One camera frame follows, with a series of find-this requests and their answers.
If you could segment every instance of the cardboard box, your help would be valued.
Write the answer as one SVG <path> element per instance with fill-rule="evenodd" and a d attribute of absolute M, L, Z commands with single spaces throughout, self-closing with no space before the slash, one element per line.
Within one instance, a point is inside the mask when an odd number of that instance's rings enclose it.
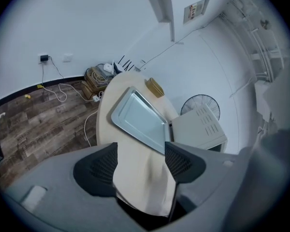
<path fill-rule="evenodd" d="M 82 92 L 87 100 L 92 100 L 92 97 L 96 95 L 86 81 L 82 81 Z"/>

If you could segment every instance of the white cable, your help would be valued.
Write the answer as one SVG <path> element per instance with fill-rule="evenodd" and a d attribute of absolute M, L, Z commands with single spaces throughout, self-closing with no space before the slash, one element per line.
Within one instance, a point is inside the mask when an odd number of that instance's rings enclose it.
<path fill-rule="evenodd" d="M 104 76 L 97 74 L 96 72 L 91 73 L 91 77 L 100 85 L 107 84 L 108 79 L 106 79 Z"/>
<path fill-rule="evenodd" d="M 196 30 L 200 30 L 200 29 L 204 29 L 204 28 L 206 28 L 209 24 L 212 23 L 213 20 L 211 20 L 209 23 L 207 23 L 206 26 L 204 26 L 204 27 L 202 27 L 202 28 L 194 29 L 194 30 L 191 31 L 189 34 L 187 34 L 184 38 L 188 37 L 191 33 L 193 33 L 193 32 L 196 31 Z M 148 64 L 151 60 L 153 60 L 153 59 L 159 57 L 162 53 L 166 52 L 168 49 L 170 49 L 172 46 L 174 46 L 174 45 L 176 45 L 177 43 L 179 43 L 180 41 L 182 41 L 184 38 L 181 38 L 179 41 L 174 42 L 172 45 L 170 45 L 168 48 L 166 48 L 163 52 L 159 53 L 158 55 L 154 56 L 154 57 L 151 58 L 149 61 L 147 61 L 145 64 L 143 64 L 140 68 L 137 68 L 136 66 L 135 66 L 135 68 L 136 68 L 136 69 L 139 69 L 139 70 L 141 71 L 141 69 L 142 69 L 146 64 Z"/>
<path fill-rule="evenodd" d="M 43 63 L 42 63 L 42 86 L 43 86 L 43 78 L 44 78 L 44 65 L 43 65 Z M 47 91 L 49 91 L 49 92 L 52 92 L 52 93 L 54 93 L 55 94 L 55 96 L 56 96 L 56 98 L 57 98 L 57 100 L 58 101 L 60 101 L 60 102 L 65 102 L 66 100 L 67 100 L 67 98 L 68 98 L 68 96 L 67 96 L 67 94 L 65 93 L 65 92 L 63 92 L 62 90 L 61 90 L 61 88 L 60 88 L 60 85 L 64 85 L 64 86 L 70 86 L 71 88 L 73 88 L 74 90 L 75 90 L 75 92 L 76 93 L 78 93 L 80 96 L 81 96 L 81 98 L 84 100 L 84 101 L 86 101 L 86 102 L 92 102 L 93 100 L 86 100 L 86 99 L 84 99 L 84 97 L 72 86 L 72 85 L 70 85 L 70 84 L 64 84 L 64 83 L 59 83 L 58 84 L 58 87 L 59 87 L 59 90 L 60 90 L 60 92 L 61 93 L 63 93 L 65 96 L 66 96 L 66 98 L 63 100 L 63 101 L 61 101 L 59 98 L 58 98 L 58 96 L 57 96 L 57 94 L 54 92 L 54 91 L 51 91 L 51 90 L 49 90 L 49 89 L 46 89 L 44 86 L 43 86 L 43 88 L 45 89 L 45 90 L 47 90 Z"/>
<path fill-rule="evenodd" d="M 88 140 L 88 138 L 87 138 L 87 135 L 86 135 L 86 122 L 87 122 L 88 118 L 89 118 L 91 115 L 89 115 L 89 116 L 86 118 L 86 120 L 85 120 L 85 124 L 84 124 L 84 134 L 85 134 L 86 140 L 87 140 L 87 142 L 89 143 L 89 146 L 90 146 L 90 147 L 91 147 L 91 144 L 90 144 L 90 142 L 89 142 L 89 140 Z"/>
<path fill-rule="evenodd" d="M 104 92 L 103 91 L 100 91 L 98 96 L 99 96 L 99 99 L 102 99 L 102 96 L 103 96 Z"/>
<path fill-rule="evenodd" d="M 246 88 L 252 81 L 252 78 L 249 79 L 249 81 L 242 87 L 240 87 L 238 90 L 236 90 L 232 95 L 230 95 L 230 98 L 233 97 L 234 95 L 236 95 L 236 93 L 244 88 Z"/>

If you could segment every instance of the black baseboard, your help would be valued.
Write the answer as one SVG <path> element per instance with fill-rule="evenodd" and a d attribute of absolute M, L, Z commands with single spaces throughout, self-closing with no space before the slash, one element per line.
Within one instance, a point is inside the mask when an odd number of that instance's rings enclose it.
<path fill-rule="evenodd" d="M 73 81 L 80 81 L 80 80 L 83 80 L 84 79 L 84 76 L 76 76 L 76 77 L 70 77 L 70 78 L 64 78 L 64 79 L 58 79 L 58 80 L 53 80 L 53 81 L 49 81 L 49 82 L 46 82 L 46 83 L 43 83 L 43 86 L 44 87 L 49 87 L 49 86 L 53 86 L 53 85 L 56 85 L 56 84 L 59 84 L 59 83 L 67 83 L 67 82 L 73 82 Z M 19 97 L 19 96 L 23 96 L 25 94 L 29 94 L 33 91 L 36 91 L 38 90 L 38 87 L 36 85 L 34 86 L 30 86 L 30 87 L 27 87 L 27 88 L 24 88 L 20 91 L 17 91 L 13 94 L 10 94 L 4 98 L 2 98 L 0 100 L 0 106 L 2 106 L 3 104 L 11 101 L 11 100 L 14 100 L 15 98 Z"/>

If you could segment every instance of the black cable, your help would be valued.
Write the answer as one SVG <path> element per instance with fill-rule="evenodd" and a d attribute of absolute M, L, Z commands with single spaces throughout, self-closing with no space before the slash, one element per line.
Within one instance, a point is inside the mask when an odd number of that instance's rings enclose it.
<path fill-rule="evenodd" d="M 89 70 L 90 68 L 91 68 L 91 67 L 87 68 L 87 70 L 85 71 L 85 76 L 87 75 L 87 72 L 88 72 L 88 70 Z"/>
<path fill-rule="evenodd" d="M 56 67 L 56 69 L 57 69 L 59 75 L 61 75 L 61 73 L 60 73 L 60 71 L 58 70 L 57 66 L 54 64 L 52 57 L 49 56 L 49 58 L 50 58 L 50 60 L 52 60 L 52 63 L 53 63 L 53 65 Z"/>

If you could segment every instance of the white wall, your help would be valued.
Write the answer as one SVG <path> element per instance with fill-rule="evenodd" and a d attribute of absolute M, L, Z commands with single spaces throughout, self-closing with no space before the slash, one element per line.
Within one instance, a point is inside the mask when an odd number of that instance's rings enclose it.
<path fill-rule="evenodd" d="M 165 18 L 171 22 L 171 41 L 174 41 L 174 17 L 172 0 L 162 0 L 162 4 L 165 11 Z"/>
<path fill-rule="evenodd" d="M 184 21 L 184 9 L 201 0 L 172 0 L 173 17 L 174 17 L 174 40 L 177 42 L 192 30 L 206 26 L 223 10 L 229 0 L 210 0 L 206 12 L 203 16 L 198 17 L 186 24 Z"/>
<path fill-rule="evenodd" d="M 170 22 L 158 23 L 127 51 L 120 64 L 125 64 L 130 60 L 131 64 L 129 65 L 129 69 L 132 65 L 137 68 L 143 67 L 144 60 L 148 61 L 154 58 L 174 44 L 174 42 L 170 40 L 171 34 L 172 24 Z"/>
<path fill-rule="evenodd" d="M 15 0 L 0 20 L 0 99 L 41 82 L 39 53 L 64 77 L 119 60 L 158 24 L 149 0 Z M 63 63 L 64 53 L 73 53 Z M 45 81 L 59 79 L 49 64 Z"/>
<path fill-rule="evenodd" d="M 213 97 L 220 106 L 220 124 L 228 137 L 227 153 L 253 145 L 257 134 L 253 85 L 230 98 L 246 84 L 251 61 L 220 19 L 188 35 L 149 62 L 142 73 L 154 77 L 177 112 L 197 94 Z"/>

